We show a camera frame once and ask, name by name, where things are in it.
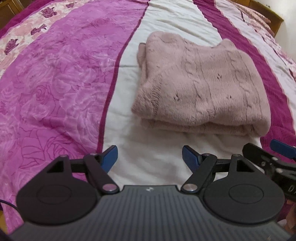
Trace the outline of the pink knitted cardigan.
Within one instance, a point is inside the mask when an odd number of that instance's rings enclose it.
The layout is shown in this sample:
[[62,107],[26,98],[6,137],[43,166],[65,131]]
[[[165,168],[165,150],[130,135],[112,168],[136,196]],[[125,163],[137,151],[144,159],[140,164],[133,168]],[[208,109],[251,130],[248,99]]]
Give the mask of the pink knitted cardigan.
[[254,62],[228,39],[209,47],[153,32],[140,43],[132,112],[146,128],[262,137],[270,107]]

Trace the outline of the magenta striped floral bedspread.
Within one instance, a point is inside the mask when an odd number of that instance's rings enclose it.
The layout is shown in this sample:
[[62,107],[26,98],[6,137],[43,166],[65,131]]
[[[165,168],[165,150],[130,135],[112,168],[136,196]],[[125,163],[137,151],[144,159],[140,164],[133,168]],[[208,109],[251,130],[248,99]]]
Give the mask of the magenta striped floral bedspread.
[[[1,199],[59,155],[119,150],[110,175],[123,185],[181,185],[183,145],[227,158],[252,142],[295,145],[295,73],[229,1],[52,1],[32,3],[1,34]],[[154,31],[199,45],[230,39],[253,59],[266,88],[271,128],[262,138],[142,128],[131,107],[137,49]]]

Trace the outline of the long wooden drawer cabinet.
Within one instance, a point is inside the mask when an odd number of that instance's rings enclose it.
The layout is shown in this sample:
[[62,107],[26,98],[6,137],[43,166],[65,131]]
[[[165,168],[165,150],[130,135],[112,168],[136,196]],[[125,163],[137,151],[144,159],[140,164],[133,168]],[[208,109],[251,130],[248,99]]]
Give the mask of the long wooden drawer cabinet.
[[273,37],[276,36],[284,21],[281,16],[258,1],[249,0],[230,2],[232,2],[241,12],[245,13],[245,15],[253,19],[257,25],[260,25],[267,30],[267,32]]

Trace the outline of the dark wooden headboard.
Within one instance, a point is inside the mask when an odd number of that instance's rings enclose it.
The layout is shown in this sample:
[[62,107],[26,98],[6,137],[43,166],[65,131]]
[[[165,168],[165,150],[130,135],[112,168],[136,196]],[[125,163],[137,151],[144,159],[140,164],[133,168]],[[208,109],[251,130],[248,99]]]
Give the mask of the dark wooden headboard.
[[23,11],[30,3],[30,0],[1,0],[0,28],[3,29],[14,16]]

